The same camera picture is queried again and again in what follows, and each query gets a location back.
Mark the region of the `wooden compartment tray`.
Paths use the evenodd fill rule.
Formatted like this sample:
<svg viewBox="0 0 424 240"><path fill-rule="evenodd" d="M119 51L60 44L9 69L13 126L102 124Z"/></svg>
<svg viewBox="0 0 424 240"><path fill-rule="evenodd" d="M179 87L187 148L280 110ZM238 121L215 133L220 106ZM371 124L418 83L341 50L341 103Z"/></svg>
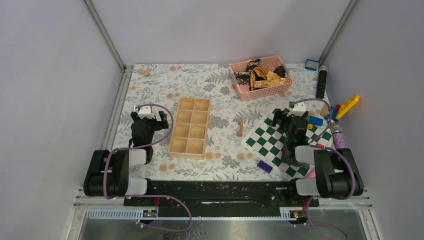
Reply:
<svg viewBox="0 0 424 240"><path fill-rule="evenodd" d="M180 98L168 150L171 158L205 158L210 111L209 98Z"/></svg>

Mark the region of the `yellow patterned tie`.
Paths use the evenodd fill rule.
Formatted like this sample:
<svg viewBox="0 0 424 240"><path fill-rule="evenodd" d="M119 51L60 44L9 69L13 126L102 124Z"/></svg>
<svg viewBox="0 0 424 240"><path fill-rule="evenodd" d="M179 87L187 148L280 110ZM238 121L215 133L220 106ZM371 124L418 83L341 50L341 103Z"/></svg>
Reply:
<svg viewBox="0 0 424 240"><path fill-rule="evenodd" d="M250 90L276 87L291 82L283 66L278 66L274 70L267 67L255 67L250 75Z"/></svg>

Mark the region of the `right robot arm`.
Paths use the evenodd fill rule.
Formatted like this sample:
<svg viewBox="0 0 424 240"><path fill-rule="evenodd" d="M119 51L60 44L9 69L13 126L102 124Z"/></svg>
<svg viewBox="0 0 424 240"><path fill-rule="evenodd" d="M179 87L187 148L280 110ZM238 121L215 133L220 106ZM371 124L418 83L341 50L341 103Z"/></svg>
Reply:
<svg viewBox="0 0 424 240"><path fill-rule="evenodd" d="M279 108L273 113L271 125L278 126L285 138L281 162L300 168L313 166L315 170L314 177L290 181L286 198L291 205L299 206L311 196L345 200L363 194L364 184L349 148L310 145L305 113L298 116Z"/></svg>

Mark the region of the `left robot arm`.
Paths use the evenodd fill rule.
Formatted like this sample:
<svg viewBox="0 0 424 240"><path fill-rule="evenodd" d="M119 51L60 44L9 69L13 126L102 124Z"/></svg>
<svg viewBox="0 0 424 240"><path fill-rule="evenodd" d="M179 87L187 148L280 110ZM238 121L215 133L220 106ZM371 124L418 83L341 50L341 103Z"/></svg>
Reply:
<svg viewBox="0 0 424 240"><path fill-rule="evenodd" d="M153 137L155 132L169 128L167 114L159 111L160 119L154 114L131 113L133 123L130 126L130 149L119 149L111 153L107 149L93 152L84 179L83 192L88 197L103 197L104 185L110 198L136 195L136 199L144 206L152 204L155 192L147 187L148 181L130 179L130 166L149 164L153 158Z"/></svg>

